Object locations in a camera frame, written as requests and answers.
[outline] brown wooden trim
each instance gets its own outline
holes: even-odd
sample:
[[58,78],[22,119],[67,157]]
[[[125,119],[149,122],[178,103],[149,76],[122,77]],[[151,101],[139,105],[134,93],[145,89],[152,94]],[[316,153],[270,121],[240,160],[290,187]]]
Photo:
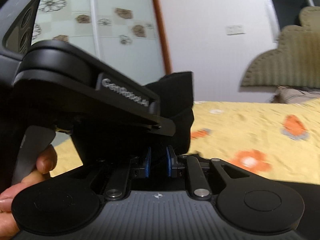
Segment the brown wooden trim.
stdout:
[[165,34],[164,22],[163,22],[162,13],[161,13],[160,1],[153,0],[153,6],[155,9],[156,20],[157,20],[157,25],[158,25],[158,30],[159,30],[162,55],[163,55],[163,60],[164,60],[164,69],[165,69],[165,73],[168,75],[168,74],[172,73],[171,60],[170,60],[169,47],[168,47],[168,43],[167,43],[167,36]]

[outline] yellow bedsheet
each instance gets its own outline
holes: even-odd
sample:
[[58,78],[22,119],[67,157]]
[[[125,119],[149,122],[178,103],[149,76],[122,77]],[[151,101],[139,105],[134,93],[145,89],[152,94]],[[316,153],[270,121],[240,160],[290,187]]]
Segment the yellow bedsheet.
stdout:
[[[191,131],[210,131],[191,140],[189,153],[230,161],[269,179],[320,184],[320,99],[303,105],[207,102],[194,105],[194,115]],[[288,115],[302,122],[306,140],[282,133]],[[52,176],[81,165],[70,140],[56,151]]]

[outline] finger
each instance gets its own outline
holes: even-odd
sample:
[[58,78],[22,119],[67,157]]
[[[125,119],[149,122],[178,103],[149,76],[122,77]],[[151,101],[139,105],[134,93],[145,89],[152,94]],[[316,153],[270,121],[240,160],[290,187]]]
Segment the finger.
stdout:
[[18,226],[11,213],[0,214],[0,240],[10,239],[18,233]]
[[57,153],[52,145],[49,145],[42,153],[40,153],[36,167],[42,174],[52,171],[57,165]]
[[25,177],[21,183],[7,188],[0,194],[0,210],[3,212],[10,212],[12,200],[20,191],[44,180],[44,176],[39,171],[35,170]]

